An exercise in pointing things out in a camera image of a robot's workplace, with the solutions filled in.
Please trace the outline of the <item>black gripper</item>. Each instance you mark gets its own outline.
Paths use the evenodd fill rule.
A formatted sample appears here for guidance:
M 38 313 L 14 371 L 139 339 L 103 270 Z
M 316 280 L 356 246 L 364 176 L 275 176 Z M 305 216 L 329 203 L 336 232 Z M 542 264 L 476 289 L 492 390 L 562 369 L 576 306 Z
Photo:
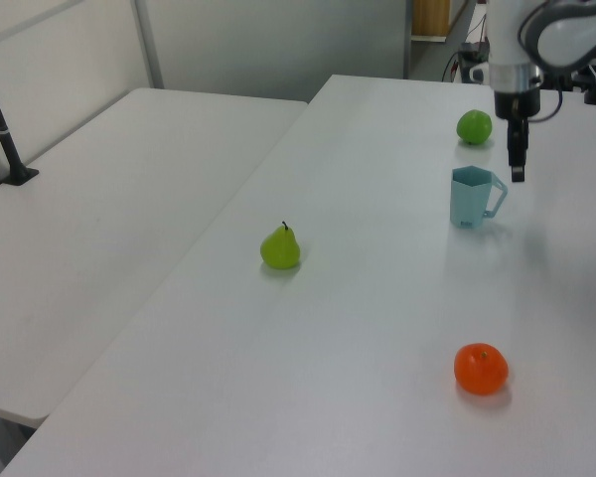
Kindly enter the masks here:
M 540 90 L 525 92 L 494 92 L 495 115 L 508 119 L 507 147 L 513 183 L 521 183 L 525 177 L 528 149 L 528 123 L 526 118 L 540 111 Z

